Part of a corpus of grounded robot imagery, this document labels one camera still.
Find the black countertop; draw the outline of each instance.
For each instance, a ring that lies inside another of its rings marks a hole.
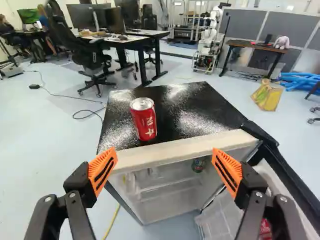
[[[133,99],[155,104],[157,136],[140,141],[130,114]],[[117,151],[238,129],[246,118],[207,82],[139,87],[110,92],[97,152]]]

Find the can lid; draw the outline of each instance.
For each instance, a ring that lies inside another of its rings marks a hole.
[[[142,111],[152,108],[154,101],[148,97],[139,97],[130,102],[130,107],[133,110]]]

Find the red can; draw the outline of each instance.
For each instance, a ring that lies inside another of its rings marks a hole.
[[[155,103],[147,97],[139,97],[130,102],[130,112],[134,121],[136,135],[141,141],[157,136]]]

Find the yellow bag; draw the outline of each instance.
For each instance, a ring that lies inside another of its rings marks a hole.
[[[270,86],[270,80],[264,78],[261,86],[251,95],[251,98],[262,110],[275,111],[283,91],[283,87]]]

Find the person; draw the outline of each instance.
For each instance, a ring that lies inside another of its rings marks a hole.
[[[50,32],[49,32],[49,22],[47,18],[47,14],[45,11],[45,7],[42,4],[39,4],[37,6],[38,12],[39,12],[39,21],[42,24],[42,29],[47,32],[47,35],[45,36],[45,41],[48,44],[49,48],[53,52],[54,56],[57,56],[57,51],[54,47],[54,43],[52,42],[51,38],[49,37]]]
[[[4,34],[11,34],[15,32],[16,32],[15,28],[6,20],[6,16],[3,14],[0,14],[0,36],[6,39],[6,37],[3,36]],[[14,35],[14,36],[10,36],[9,41],[13,45],[20,45],[21,51],[24,55],[30,55],[30,52],[27,49],[30,47],[30,42],[27,39],[24,39],[21,36]]]

